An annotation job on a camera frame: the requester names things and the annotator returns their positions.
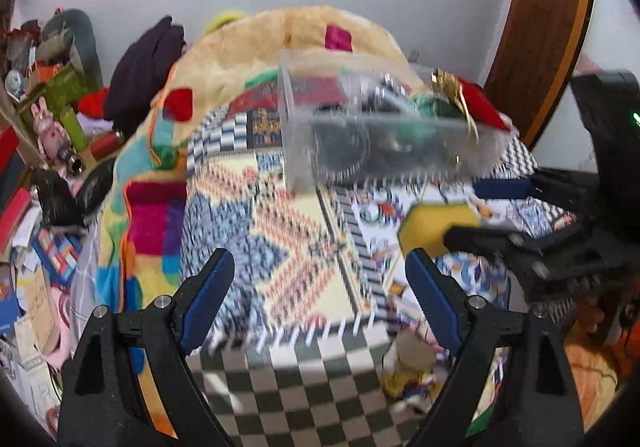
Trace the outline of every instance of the brown wooden panel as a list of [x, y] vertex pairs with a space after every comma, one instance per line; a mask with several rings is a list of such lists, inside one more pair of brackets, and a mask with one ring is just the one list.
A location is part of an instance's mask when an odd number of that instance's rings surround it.
[[558, 103], [577, 59], [593, 0], [512, 0], [484, 90], [528, 146]]

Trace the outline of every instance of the pink doll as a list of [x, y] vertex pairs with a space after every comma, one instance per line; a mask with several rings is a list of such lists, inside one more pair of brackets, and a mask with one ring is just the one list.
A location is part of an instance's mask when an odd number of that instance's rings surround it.
[[31, 104], [33, 129], [38, 135], [40, 154], [49, 162], [58, 159], [58, 151], [69, 144], [69, 137], [59, 122], [53, 120], [53, 114], [47, 109], [47, 101], [40, 97], [40, 109], [36, 103]]

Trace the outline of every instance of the blue gripper pad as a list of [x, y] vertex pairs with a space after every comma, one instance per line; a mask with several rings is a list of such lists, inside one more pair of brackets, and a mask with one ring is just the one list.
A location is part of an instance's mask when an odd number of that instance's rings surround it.
[[457, 355], [468, 328], [465, 292], [455, 279], [442, 275], [422, 249], [407, 254], [404, 271], [438, 344]]
[[534, 195], [533, 184], [522, 178], [520, 180], [478, 180], [473, 184], [478, 198], [483, 200], [523, 200]]
[[211, 323], [234, 280], [235, 270], [234, 257], [231, 252], [224, 250], [217, 262], [209, 260], [198, 274], [207, 275], [207, 271], [210, 272], [184, 314], [180, 349], [185, 355], [202, 346], [211, 328]]

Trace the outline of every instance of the transparent plastic box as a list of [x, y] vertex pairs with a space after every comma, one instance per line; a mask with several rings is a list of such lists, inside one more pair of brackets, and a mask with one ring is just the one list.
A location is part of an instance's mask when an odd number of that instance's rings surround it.
[[345, 113], [345, 74], [391, 75], [415, 90], [433, 69], [372, 56], [328, 51], [282, 51], [278, 110], [288, 190], [319, 185], [377, 185], [407, 180], [450, 182], [491, 173], [511, 138], [466, 120], [411, 113]]

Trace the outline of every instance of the blue book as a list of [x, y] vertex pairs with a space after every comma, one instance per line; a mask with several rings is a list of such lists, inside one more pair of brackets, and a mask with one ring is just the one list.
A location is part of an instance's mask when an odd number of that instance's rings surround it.
[[14, 330], [14, 323], [20, 318], [20, 307], [15, 295], [9, 265], [0, 265], [0, 333]]

